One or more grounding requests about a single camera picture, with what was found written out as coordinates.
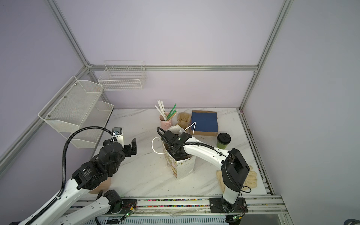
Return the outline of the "cartoon animal paper gift bag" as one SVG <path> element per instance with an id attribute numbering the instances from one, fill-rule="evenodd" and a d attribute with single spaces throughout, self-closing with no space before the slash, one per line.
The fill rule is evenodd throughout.
<path id="1" fill-rule="evenodd" d="M 173 132 L 174 134 L 181 134 L 186 132 L 178 125 L 172 126 L 168 130 Z M 154 138 L 154 140 L 159 139 L 161 141 L 162 151 L 159 152 L 155 149 L 153 151 L 158 155 L 165 156 L 167 165 L 172 170 L 173 176 L 175 177 L 175 179 L 180 180 L 193 172 L 195 167 L 196 157 L 188 154 L 189 156 L 185 160 L 174 160 L 172 156 L 167 152 L 164 142 L 161 139 L 162 135 L 168 130 L 163 130 L 160 127 L 157 128 L 157 133 L 159 136 Z"/>

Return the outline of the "green paper coffee cup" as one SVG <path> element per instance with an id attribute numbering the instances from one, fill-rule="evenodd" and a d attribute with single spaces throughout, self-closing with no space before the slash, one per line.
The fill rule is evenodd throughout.
<path id="1" fill-rule="evenodd" d="M 231 142 L 231 136 L 228 133 L 219 133 L 217 135 L 217 147 L 219 149 L 225 149 Z"/>

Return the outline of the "black plastic cup lid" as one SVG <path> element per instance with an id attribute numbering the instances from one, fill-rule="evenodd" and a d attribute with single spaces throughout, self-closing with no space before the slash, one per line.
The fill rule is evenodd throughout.
<path id="1" fill-rule="evenodd" d="M 228 133 L 219 133 L 217 135 L 217 142 L 220 144 L 229 144 L 231 142 L 231 136 Z"/>

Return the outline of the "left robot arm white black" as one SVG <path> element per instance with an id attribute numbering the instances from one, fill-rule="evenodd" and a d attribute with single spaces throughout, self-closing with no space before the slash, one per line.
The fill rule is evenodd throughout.
<path id="1" fill-rule="evenodd" d="M 120 164 L 126 157 L 137 154 L 137 141 L 122 145 L 110 140 L 100 149 L 90 161 L 82 164 L 62 185 L 60 191 L 45 203 L 34 214 L 17 225 L 75 225 L 85 223 L 97 216 L 111 213 L 117 214 L 124 209 L 134 209 L 136 202 L 125 204 L 115 190 L 109 190 L 101 195 L 92 205 L 84 207 L 67 216 L 64 213 L 83 195 L 96 189 L 101 183 L 117 173 Z"/>

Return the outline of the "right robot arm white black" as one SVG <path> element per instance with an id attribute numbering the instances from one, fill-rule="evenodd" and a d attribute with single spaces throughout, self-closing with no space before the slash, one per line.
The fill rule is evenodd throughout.
<path id="1" fill-rule="evenodd" d="M 158 127 L 157 133 L 165 145 L 166 153 L 175 160 L 189 156 L 201 158 L 220 169 L 225 190 L 221 198 L 211 198 L 211 212 L 243 212 L 245 200 L 240 198 L 250 167 L 241 152 L 235 148 L 222 150 L 203 143 L 187 132 L 175 134 Z"/>

